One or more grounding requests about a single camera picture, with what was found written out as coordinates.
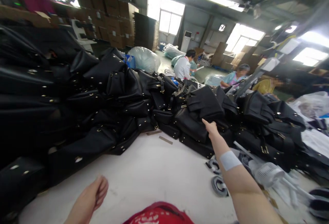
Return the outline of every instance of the white shirt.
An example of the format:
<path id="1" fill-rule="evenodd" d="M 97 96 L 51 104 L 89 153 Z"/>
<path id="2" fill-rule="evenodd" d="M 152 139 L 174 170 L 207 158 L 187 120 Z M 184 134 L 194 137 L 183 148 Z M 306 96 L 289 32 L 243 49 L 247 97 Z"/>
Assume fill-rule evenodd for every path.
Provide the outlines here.
<path id="1" fill-rule="evenodd" d="M 187 57 L 181 57 L 174 66 L 175 76 L 181 80 L 190 78 L 191 64 Z"/>

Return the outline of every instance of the white floor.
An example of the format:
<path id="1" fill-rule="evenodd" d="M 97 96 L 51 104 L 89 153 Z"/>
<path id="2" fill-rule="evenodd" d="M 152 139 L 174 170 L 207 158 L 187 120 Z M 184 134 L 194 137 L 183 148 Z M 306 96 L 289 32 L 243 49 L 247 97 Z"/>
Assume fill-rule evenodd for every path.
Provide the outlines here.
<path id="1" fill-rule="evenodd" d="M 160 135 L 173 144 L 159 139 Z M 62 224 L 76 198 L 98 174 L 107 177 L 109 191 L 91 223 L 123 223 L 148 205 L 166 201 L 185 210 L 195 223 L 232 224 L 236 220 L 232 200 L 215 195 L 210 184 L 214 174 L 205 162 L 202 156 L 163 132 L 142 134 L 121 156 L 104 155 L 37 197 L 21 213 L 20 224 Z M 314 187 L 304 184 L 305 190 Z M 306 208 L 294 211 L 280 199 L 277 203 L 290 224 L 304 223 L 302 220 L 316 223 Z"/>

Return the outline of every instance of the yellow shirt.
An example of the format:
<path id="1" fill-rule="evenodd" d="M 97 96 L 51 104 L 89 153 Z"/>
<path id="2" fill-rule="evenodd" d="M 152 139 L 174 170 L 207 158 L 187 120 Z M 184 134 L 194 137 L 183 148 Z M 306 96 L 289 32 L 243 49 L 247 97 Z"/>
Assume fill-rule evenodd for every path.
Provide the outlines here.
<path id="1" fill-rule="evenodd" d="M 265 79 L 260 81 L 256 84 L 255 87 L 253 87 L 253 91 L 258 91 L 261 94 L 273 94 L 273 90 L 275 87 L 272 86 L 271 79 Z"/>

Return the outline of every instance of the hand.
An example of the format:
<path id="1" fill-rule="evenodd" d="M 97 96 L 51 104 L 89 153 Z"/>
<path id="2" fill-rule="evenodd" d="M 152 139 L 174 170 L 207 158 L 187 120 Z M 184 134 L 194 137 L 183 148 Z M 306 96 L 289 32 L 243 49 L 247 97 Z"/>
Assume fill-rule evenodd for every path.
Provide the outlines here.
<path id="1" fill-rule="evenodd" d="M 202 119 L 202 122 L 205 124 L 206 130 L 209 132 L 209 138 L 211 140 L 214 139 L 216 136 L 221 136 L 217 130 L 217 125 L 214 121 L 212 123 L 208 123 L 206 120 Z"/>
<path id="2" fill-rule="evenodd" d="M 93 212 L 102 205 L 108 188 L 109 182 L 107 179 L 102 175 L 98 176 L 75 201 L 64 224 L 88 224 Z"/>

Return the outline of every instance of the stack of cardboard boxes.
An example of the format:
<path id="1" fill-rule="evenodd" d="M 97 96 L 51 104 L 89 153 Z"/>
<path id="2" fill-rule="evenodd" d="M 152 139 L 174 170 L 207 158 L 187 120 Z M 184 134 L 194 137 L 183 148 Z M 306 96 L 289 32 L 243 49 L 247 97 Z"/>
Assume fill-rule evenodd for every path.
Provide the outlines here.
<path id="1" fill-rule="evenodd" d="M 113 47 L 134 46 L 134 13 L 138 9 L 120 0 L 78 0 L 83 21 L 95 25 L 96 38 L 109 41 Z"/>

